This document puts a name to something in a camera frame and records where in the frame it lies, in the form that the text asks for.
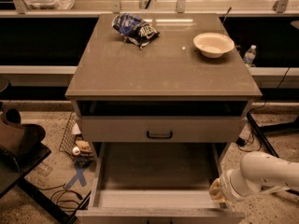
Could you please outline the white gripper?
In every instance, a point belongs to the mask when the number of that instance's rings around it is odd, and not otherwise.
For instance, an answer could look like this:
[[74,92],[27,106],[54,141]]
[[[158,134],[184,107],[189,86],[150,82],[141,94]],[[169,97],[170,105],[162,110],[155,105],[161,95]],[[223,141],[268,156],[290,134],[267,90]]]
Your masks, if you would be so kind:
[[210,188],[209,196],[216,203],[237,203],[244,200],[233,185],[234,181],[240,177],[240,169],[233,169],[225,171],[221,174],[220,178],[216,178]]

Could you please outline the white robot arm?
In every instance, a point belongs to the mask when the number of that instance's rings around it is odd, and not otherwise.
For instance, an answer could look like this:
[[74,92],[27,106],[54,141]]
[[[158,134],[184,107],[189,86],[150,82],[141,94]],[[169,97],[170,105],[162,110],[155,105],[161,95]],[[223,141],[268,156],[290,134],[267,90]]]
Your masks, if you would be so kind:
[[209,189],[218,203],[237,203],[258,194],[299,190],[299,163],[263,152],[247,153],[238,168],[223,172]]

